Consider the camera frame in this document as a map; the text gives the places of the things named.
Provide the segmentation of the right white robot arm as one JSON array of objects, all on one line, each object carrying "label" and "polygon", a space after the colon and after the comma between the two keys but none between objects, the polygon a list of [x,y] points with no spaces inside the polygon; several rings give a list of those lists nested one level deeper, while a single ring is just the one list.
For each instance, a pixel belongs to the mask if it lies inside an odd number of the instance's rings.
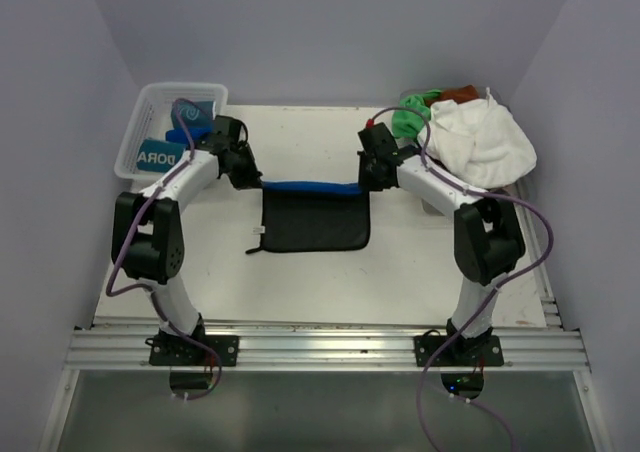
[{"label": "right white robot arm", "polygon": [[500,282],[526,251],[514,205],[455,178],[416,146],[399,146],[382,123],[368,121],[358,136],[361,188],[399,188],[452,221],[454,261],[463,280],[447,322],[445,351],[454,363],[468,364],[492,335]]}]

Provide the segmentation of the teal beige cartoon towel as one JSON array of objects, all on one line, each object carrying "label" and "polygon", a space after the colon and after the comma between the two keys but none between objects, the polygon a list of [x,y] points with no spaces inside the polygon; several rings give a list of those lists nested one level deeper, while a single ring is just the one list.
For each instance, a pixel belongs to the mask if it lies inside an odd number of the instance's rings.
[{"label": "teal beige cartoon towel", "polygon": [[140,171],[165,173],[181,159],[183,144],[157,139],[145,139],[136,155],[136,167]]}]

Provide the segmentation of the blue microfiber towel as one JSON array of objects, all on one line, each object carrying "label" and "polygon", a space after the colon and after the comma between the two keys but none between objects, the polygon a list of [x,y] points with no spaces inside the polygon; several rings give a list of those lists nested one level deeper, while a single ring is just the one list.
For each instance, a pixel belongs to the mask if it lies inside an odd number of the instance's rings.
[{"label": "blue microfiber towel", "polygon": [[248,255],[362,250],[371,236],[369,194],[356,183],[265,182],[261,226]]}]

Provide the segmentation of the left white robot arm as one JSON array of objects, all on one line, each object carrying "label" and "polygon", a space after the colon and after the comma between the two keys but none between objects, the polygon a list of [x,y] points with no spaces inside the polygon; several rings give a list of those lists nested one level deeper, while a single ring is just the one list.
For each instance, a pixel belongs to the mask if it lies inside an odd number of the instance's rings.
[{"label": "left white robot arm", "polygon": [[258,170],[245,123],[230,116],[213,119],[210,132],[195,140],[176,164],[137,193],[123,192],[115,203],[112,271],[105,294],[141,290],[156,312],[160,331],[175,337],[172,351],[185,364],[201,362],[208,351],[201,314],[192,304],[180,271],[185,259],[181,216],[196,196],[226,176],[237,190],[258,189]]}]

